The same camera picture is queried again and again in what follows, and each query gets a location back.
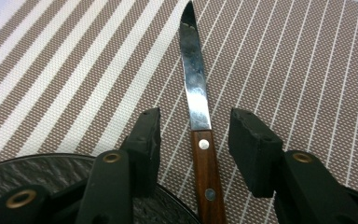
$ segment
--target brass screw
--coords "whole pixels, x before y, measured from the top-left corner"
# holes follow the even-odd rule
[[[121,158],[121,156],[117,153],[109,153],[103,157],[103,161],[111,163],[111,162],[119,161],[120,158]]]
[[[36,191],[33,189],[25,189],[22,190],[15,195],[11,196],[7,200],[7,207],[8,208],[19,208],[23,207],[24,205],[30,203],[36,197]]]
[[[305,163],[312,162],[312,158],[309,155],[302,152],[297,152],[293,154],[293,158],[295,158],[296,161],[301,161]]]

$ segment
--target placemat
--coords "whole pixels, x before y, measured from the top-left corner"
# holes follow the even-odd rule
[[[158,182],[196,210],[178,27],[187,0],[19,0],[0,11],[0,161],[118,148],[161,109]],[[277,223],[228,154],[231,107],[358,190],[358,3],[194,1],[229,223]]]

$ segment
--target woven textured surface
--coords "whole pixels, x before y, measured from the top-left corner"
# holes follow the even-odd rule
[[[26,0],[0,12],[0,161],[117,148],[161,108],[158,182],[196,208],[177,30],[186,0]],[[228,154],[231,107],[358,190],[358,3],[194,1],[230,223],[276,223]]]

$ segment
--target silver rivet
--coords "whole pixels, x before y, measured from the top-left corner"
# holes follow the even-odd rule
[[[209,147],[209,142],[208,142],[208,140],[201,139],[201,140],[199,141],[199,147],[200,147],[201,149],[208,149],[208,147]]]
[[[213,189],[206,189],[205,190],[205,198],[208,201],[214,201],[214,199],[216,199],[216,193],[214,192]]]

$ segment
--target knife handle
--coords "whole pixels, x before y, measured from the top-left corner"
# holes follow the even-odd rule
[[[212,131],[192,131],[191,145],[200,220],[227,223]]]

